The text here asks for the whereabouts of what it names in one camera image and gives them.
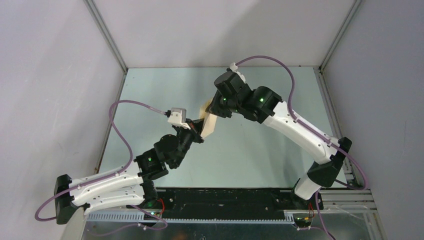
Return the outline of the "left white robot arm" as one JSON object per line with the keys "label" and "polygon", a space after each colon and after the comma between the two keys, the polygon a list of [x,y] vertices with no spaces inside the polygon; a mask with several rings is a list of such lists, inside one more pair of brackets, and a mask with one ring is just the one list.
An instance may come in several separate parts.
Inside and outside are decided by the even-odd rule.
{"label": "left white robot arm", "polygon": [[176,126],[176,134],[166,134],[153,148],[136,156],[128,167],[72,179],[68,174],[56,178],[54,194],[55,221],[67,224],[75,211],[84,214],[118,206],[144,206],[153,208],[158,194],[153,181],[178,168],[192,143],[203,143],[201,137],[204,120],[187,120],[188,129]]}

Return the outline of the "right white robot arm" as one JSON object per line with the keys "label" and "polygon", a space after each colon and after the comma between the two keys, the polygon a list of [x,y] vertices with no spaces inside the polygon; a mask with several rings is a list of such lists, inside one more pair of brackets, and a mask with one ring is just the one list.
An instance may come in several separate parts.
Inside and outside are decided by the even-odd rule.
{"label": "right white robot arm", "polygon": [[337,139],[326,135],[295,112],[282,97],[266,86],[251,89],[239,72],[227,71],[214,86],[217,91],[206,111],[221,118],[240,114],[245,119],[270,127],[303,148],[314,162],[296,183],[291,204],[304,209],[311,197],[322,187],[329,188],[336,181],[352,142],[346,137]]}

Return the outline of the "tan paper envelope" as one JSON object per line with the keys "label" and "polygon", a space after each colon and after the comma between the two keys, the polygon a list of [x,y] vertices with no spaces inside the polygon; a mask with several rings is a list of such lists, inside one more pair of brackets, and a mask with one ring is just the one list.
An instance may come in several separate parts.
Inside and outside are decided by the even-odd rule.
{"label": "tan paper envelope", "polygon": [[207,112],[207,107],[212,103],[212,100],[212,98],[207,100],[199,109],[199,118],[203,120],[200,136],[203,139],[205,139],[214,132],[218,119],[216,115]]}

